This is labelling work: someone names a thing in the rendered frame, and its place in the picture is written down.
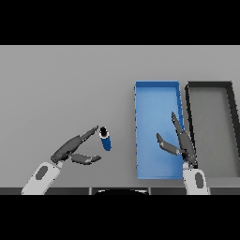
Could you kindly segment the blue bin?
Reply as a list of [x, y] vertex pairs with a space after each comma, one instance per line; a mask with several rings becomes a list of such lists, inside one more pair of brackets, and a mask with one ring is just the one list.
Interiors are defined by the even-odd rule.
[[172, 113], [185, 128], [180, 82], [136, 81], [134, 91], [137, 178], [182, 179], [182, 156], [162, 150], [157, 140], [159, 134], [167, 143], [179, 147]]

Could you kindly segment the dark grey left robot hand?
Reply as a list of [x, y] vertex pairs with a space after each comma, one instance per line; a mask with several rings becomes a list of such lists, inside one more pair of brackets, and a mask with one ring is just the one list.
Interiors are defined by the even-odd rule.
[[95, 132], [98, 130], [98, 126], [92, 127], [85, 132], [82, 136], [77, 135], [67, 142], [65, 142], [55, 153], [51, 156], [51, 161], [57, 164], [59, 161], [65, 161], [79, 148], [79, 146], [86, 142]]

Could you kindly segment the dark grey bin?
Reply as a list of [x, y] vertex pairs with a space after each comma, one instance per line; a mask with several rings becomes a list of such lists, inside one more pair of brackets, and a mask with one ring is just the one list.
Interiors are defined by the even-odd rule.
[[187, 116], [206, 177], [240, 177], [240, 121], [232, 82], [188, 82]]

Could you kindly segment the blue pipe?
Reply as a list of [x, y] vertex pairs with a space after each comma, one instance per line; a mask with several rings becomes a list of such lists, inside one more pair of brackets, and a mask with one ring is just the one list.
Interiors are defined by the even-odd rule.
[[110, 151], [112, 146], [111, 146], [111, 137], [109, 134], [109, 131], [105, 127], [101, 127], [99, 130], [99, 138], [101, 139], [101, 143], [103, 148], [106, 151]]

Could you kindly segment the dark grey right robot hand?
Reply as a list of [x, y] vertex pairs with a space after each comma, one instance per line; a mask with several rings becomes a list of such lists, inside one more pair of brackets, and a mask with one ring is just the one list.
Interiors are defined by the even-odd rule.
[[156, 134], [157, 142], [159, 147], [175, 156], [181, 155], [183, 160], [185, 160], [189, 168], [197, 169], [198, 161], [195, 153], [193, 143], [189, 135], [181, 128], [180, 122], [174, 112], [172, 112], [172, 123], [175, 127], [175, 132], [178, 138], [179, 146], [176, 147], [169, 142], [162, 139], [159, 133]]

